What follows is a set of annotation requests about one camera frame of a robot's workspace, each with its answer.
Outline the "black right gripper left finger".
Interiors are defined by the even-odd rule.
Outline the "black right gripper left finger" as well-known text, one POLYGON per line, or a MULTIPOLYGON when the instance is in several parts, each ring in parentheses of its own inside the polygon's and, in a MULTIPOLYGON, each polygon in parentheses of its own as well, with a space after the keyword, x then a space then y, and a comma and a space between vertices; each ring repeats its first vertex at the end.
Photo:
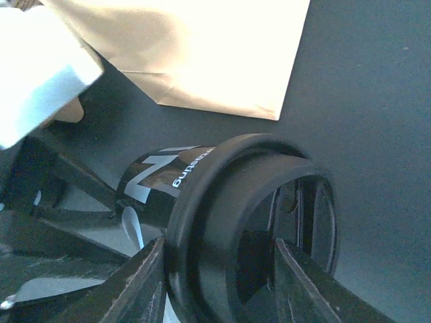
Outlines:
POLYGON ((164 238, 156 238, 96 290, 92 322, 162 322, 164 238))

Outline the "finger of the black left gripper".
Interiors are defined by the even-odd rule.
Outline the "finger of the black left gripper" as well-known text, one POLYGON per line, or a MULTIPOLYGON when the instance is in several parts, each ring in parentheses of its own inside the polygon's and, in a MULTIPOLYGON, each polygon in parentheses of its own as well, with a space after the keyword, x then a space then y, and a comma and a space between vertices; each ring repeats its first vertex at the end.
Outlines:
POLYGON ((129 256, 32 217, 1 216, 1 311, 105 282, 129 256))
POLYGON ((28 135, 13 162, 13 210, 39 219, 113 219, 115 190, 52 138, 28 135), (67 185, 84 191, 108 210, 59 208, 67 185))

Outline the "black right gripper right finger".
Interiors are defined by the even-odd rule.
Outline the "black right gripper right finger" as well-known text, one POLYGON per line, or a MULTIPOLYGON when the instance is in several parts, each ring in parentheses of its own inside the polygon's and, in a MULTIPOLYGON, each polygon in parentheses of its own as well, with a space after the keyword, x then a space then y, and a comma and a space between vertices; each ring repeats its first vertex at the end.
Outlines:
POLYGON ((393 321, 279 238, 274 245, 274 286, 280 322, 393 321))

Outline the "black paper coffee cup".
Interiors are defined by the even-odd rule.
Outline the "black paper coffee cup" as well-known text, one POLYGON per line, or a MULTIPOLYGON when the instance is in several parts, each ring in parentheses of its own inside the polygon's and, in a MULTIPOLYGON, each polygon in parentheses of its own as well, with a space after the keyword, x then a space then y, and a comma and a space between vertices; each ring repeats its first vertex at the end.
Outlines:
POLYGON ((190 207, 203 200, 208 186, 199 186, 199 164, 215 147, 192 145, 151 151, 136 159, 123 174, 117 191, 116 207, 121 227, 137 251, 145 246, 142 225, 149 225, 174 237, 185 225, 169 228, 171 215, 180 217, 177 200, 190 207))

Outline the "brown paper takeout bag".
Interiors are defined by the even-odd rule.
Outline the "brown paper takeout bag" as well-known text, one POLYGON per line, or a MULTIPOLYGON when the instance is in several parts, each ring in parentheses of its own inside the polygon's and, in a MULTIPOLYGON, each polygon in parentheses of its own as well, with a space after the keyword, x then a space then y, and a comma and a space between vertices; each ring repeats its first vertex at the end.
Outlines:
POLYGON ((46 1, 155 103, 280 118, 307 1, 46 1))

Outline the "brown pulp cup carrier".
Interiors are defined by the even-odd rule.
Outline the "brown pulp cup carrier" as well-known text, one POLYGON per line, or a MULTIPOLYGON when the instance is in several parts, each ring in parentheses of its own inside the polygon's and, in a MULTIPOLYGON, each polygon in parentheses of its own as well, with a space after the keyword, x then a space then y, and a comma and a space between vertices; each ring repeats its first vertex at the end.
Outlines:
POLYGON ((69 103, 60 108, 51 118, 54 121, 77 123, 84 117, 84 110, 82 108, 79 98, 72 99, 69 103))

